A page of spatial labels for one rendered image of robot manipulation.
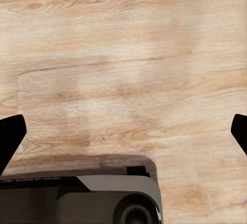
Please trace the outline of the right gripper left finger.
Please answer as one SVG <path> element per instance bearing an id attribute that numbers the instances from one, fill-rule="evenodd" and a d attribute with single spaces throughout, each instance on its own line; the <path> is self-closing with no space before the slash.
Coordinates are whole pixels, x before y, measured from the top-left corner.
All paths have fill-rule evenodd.
<path id="1" fill-rule="evenodd" d="M 0 175 L 27 133 L 22 114 L 0 120 Z"/>

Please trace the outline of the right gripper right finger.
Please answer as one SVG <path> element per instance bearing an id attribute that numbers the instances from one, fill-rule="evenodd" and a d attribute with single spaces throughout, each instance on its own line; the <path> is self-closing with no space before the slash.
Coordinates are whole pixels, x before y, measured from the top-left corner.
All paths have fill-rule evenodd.
<path id="1" fill-rule="evenodd" d="M 234 116 L 231 133 L 247 154 L 247 116 L 241 114 Z"/>

